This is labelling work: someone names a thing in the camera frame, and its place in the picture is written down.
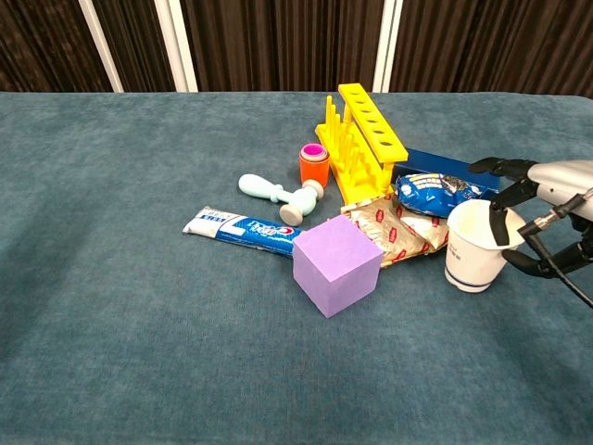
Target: black cable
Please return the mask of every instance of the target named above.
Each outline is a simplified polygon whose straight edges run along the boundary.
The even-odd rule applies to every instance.
[[[556,265],[554,260],[551,258],[551,254],[544,246],[544,243],[541,242],[537,235],[529,235],[525,241],[529,246],[534,250],[534,252],[541,258],[542,260],[546,261],[550,267],[554,270],[554,272],[558,275],[561,281],[573,291],[573,293],[579,297],[581,300],[585,302],[585,304],[593,309],[593,300],[583,292],[568,276],[566,276],[560,267]]]

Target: crest toothpaste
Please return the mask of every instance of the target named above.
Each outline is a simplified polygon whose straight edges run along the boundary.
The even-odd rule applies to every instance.
[[[288,257],[293,254],[293,239],[300,234],[300,230],[294,227],[210,207],[202,209],[183,228],[183,232],[268,250]]]

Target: snack wrapper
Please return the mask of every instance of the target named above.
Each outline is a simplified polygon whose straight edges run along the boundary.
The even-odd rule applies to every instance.
[[[341,213],[383,251],[381,267],[433,253],[448,240],[446,220],[407,210],[393,194],[344,206]]]

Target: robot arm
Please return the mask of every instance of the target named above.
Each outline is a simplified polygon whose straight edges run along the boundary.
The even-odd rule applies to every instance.
[[[490,227],[499,246],[509,244],[505,224],[508,207],[533,197],[539,197],[553,206],[547,215],[535,218],[519,230],[538,255],[538,260],[516,250],[504,250],[502,255],[524,273],[545,278],[560,277],[593,308],[593,301],[564,275],[593,262],[593,160],[537,163],[524,159],[485,158],[472,164],[470,172],[491,172],[514,181],[494,196],[490,205]],[[566,216],[582,239],[552,255],[537,234]]]

